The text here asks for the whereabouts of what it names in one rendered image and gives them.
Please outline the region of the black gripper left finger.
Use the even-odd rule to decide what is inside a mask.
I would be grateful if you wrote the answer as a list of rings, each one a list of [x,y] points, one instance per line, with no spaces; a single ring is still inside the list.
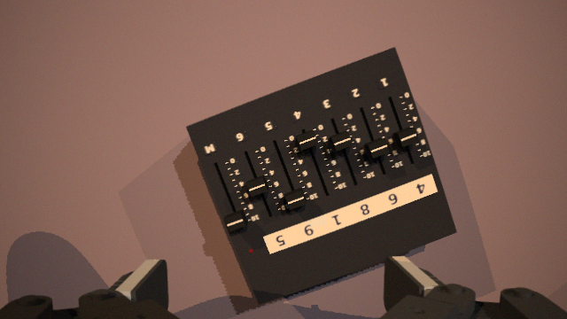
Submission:
[[[79,307],[58,310],[50,297],[23,296],[2,307],[0,319],[180,319],[167,310],[166,260],[146,260],[109,289],[85,293]]]

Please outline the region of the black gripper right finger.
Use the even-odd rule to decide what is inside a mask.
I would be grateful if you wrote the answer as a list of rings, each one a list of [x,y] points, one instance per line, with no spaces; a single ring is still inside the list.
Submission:
[[[379,319],[567,319],[553,301],[523,287],[502,290],[500,303],[475,299],[470,288],[443,284],[405,256],[385,259],[386,313]]]

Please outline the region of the black lighting desk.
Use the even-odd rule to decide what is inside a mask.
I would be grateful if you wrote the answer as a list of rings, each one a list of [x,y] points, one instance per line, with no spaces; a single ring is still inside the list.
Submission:
[[[259,305],[457,232],[395,47],[186,128]]]

